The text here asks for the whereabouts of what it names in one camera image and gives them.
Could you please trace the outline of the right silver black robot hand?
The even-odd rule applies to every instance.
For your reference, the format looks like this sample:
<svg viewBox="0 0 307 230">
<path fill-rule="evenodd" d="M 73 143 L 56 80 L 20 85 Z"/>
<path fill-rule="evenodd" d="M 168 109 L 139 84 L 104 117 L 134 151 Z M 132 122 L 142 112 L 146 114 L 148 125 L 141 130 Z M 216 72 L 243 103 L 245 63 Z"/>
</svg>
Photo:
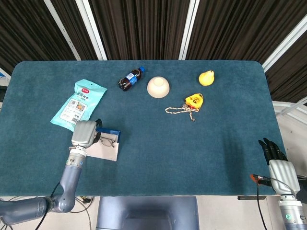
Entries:
<svg viewBox="0 0 307 230">
<path fill-rule="evenodd" d="M 294 165 L 273 141 L 264 138 L 259 140 L 266 164 L 269 168 L 269 181 L 276 194 L 296 196 L 300 191 Z"/>
</svg>

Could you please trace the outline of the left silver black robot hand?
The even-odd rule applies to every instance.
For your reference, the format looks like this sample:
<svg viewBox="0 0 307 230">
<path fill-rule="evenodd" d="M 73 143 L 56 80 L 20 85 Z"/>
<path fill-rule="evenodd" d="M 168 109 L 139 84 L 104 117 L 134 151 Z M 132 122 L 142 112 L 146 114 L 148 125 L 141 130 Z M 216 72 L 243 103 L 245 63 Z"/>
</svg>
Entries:
<svg viewBox="0 0 307 230">
<path fill-rule="evenodd" d="M 101 133 L 97 128 L 102 127 L 101 119 L 96 121 L 78 121 L 72 135 L 72 145 L 74 147 L 89 148 L 100 140 Z"/>
</svg>

